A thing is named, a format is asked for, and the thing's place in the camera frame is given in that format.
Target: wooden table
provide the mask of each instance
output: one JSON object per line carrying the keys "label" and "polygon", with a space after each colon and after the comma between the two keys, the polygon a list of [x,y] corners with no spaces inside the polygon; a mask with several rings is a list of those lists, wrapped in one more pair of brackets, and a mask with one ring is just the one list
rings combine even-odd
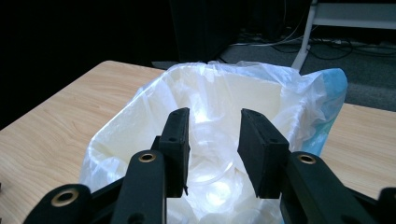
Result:
{"label": "wooden table", "polygon": [[[50,190],[77,183],[91,138],[163,70],[104,62],[0,131],[0,217],[22,223]],[[377,198],[396,186],[396,113],[344,105],[322,158],[343,183]]]}

